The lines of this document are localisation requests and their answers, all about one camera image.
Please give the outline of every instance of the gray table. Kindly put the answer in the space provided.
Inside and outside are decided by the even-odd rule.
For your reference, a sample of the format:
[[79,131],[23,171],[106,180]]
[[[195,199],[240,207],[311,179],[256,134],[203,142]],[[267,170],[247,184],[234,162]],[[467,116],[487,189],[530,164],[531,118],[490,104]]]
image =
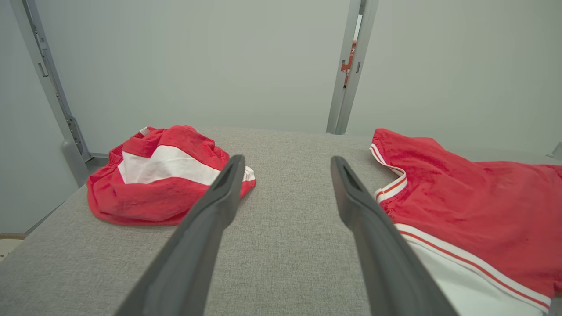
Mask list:
[[[224,233],[206,314],[369,314],[329,164],[341,155],[367,189],[385,186],[396,175],[371,156],[371,138],[199,131],[229,154],[244,154],[257,179]],[[476,160],[555,162],[514,152],[459,153]],[[111,315],[174,230],[103,222],[91,214],[86,193],[78,190],[0,264],[1,315]]]

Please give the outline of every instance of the white wall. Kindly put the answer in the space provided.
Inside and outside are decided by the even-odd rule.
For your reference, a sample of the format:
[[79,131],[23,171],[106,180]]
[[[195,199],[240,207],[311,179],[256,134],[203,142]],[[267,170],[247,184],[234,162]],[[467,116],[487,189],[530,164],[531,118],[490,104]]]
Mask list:
[[147,125],[325,132],[349,0],[36,3],[90,152]]
[[379,1],[348,134],[545,155],[560,118],[562,1]]
[[9,0],[0,43],[0,233],[24,233],[78,186]]

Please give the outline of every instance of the fabric texture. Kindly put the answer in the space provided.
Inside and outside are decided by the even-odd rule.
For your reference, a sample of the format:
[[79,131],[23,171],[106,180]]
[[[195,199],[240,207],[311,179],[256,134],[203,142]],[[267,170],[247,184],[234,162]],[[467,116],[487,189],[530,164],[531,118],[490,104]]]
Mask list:
[[[369,315],[353,235],[341,222],[330,159],[375,190],[395,175],[370,137],[197,128],[243,154],[259,184],[225,230],[206,315]],[[175,227],[113,225],[81,188],[0,264],[0,315],[113,315]]]
[[[144,128],[109,152],[88,178],[92,213],[121,225],[179,224],[230,156],[187,125]],[[246,167],[240,197],[256,185]]]
[[470,162],[385,129],[370,150],[399,176],[375,197],[409,242],[548,311],[562,287],[562,167]]

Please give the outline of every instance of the gray wall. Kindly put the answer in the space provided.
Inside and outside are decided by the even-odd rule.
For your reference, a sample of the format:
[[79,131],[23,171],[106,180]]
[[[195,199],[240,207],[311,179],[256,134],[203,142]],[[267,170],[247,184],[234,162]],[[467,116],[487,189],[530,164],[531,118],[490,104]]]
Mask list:
[[325,132],[348,0],[36,3],[90,152],[147,125]]
[[78,189],[8,0],[0,0],[0,233],[24,233]]
[[347,133],[545,155],[562,141],[562,1],[380,0]]

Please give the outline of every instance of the metal frame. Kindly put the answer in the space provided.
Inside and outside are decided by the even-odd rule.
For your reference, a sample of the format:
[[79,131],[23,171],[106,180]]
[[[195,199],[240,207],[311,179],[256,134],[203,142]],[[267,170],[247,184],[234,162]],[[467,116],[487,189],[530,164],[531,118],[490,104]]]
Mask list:
[[350,76],[347,79],[335,134],[345,134],[346,132],[347,123],[350,119],[351,107],[353,106],[353,100],[355,99],[355,93],[359,85],[359,78],[361,77],[361,64],[364,64],[365,61],[365,55],[367,54],[367,47],[369,45],[378,6],[379,0],[365,0],[365,12],[363,13],[363,19],[359,27],[353,64],[351,65]]
[[55,86],[53,86],[53,82],[51,80],[52,77],[50,75],[52,75],[52,73],[49,73],[48,69],[46,72],[46,69],[43,67],[46,63],[43,59],[43,55],[41,54],[41,50],[38,49],[37,37],[35,36],[35,31],[31,24],[30,12],[26,7],[25,0],[10,0],[10,4],[16,16],[17,23],[20,27],[20,33],[28,49],[31,61],[35,66],[39,82],[41,82],[47,101],[51,106],[55,120],[57,121],[58,127],[64,138],[64,141],[61,144],[61,150],[66,162],[69,165],[70,171],[76,180],[76,183],[81,187],[86,183],[89,176],[88,168],[84,163],[84,150],[86,147],[83,147],[84,150],[81,153],[75,144],[75,137],[73,136],[71,129],[69,128],[69,122],[67,121],[69,118],[65,115],[65,112],[61,107]]
[[43,77],[49,77],[49,79],[51,80],[53,89],[55,90],[55,96],[57,97],[57,101],[62,109],[62,112],[64,113],[66,124],[70,129],[70,133],[72,134],[72,138],[74,140],[73,142],[78,148],[82,159],[84,161],[88,161],[92,157],[88,152],[88,148],[86,147],[84,137],[80,132],[78,122],[76,121],[76,118],[73,117],[72,112],[70,111],[68,100],[66,99],[64,90],[62,89],[62,83],[60,78],[58,77],[58,72],[55,67],[55,61],[53,60],[51,50],[49,49],[49,44],[47,42],[47,37],[45,36],[43,25],[41,24],[41,18],[39,17],[39,11],[37,10],[35,0],[22,0],[22,2],[28,16],[29,24],[31,25],[32,32],[35,35],[35,42],[37,43],[37,47],[41,52],[41,56],[43,59],[43,65],[45,69],[43,69],[43,66],[40,67],[41,75]]
[[330,107],[330,115],[328,116],[328,125],[326,133],[335,134],[339,113],[342,106],[345,89],[343,87],[347,72],[342,71],[342,65],[347,65],[350,59],[350,50],[353,45],[353,35],[355,35],[355,26],[361,8],[361,0],[350,0],[350,9],[347,13],[346,30],[343,33],[342,50],[339,55],[341,64],[338,63],[336,82],[334,84],[334,94],[332,95],[332,105]]
[[355,53],[353,54],[353,63],[351,65],[350,76],[347,79],[347,85],[344,88],[346,73],[341,71],[341,65],[338,69],[336,77],[336,84],[334,87],[334,95],[332,96],[332,106],[330,108],[330,115],[328,117],[328,125],[326,133],[330,134],[345,134],[347,123],[350,119],[351,107],[357,92],[357,85],[361,77],[361,64],[365,61],[371,31],[375,21],[375,15],[379,5],[378,0],[363,0],[360,3],[359,9],[355,10],[357,4],[350,3],[350,11],[348,13],[346,32],[343,39],[342,54],[340,59],[343,63],[348,61],[351,45],[353,43],[353,34],[357,23],[357,16],[362,14],[361,25],[359,27],[359,35],[357,36],[357,43],[355,44]]

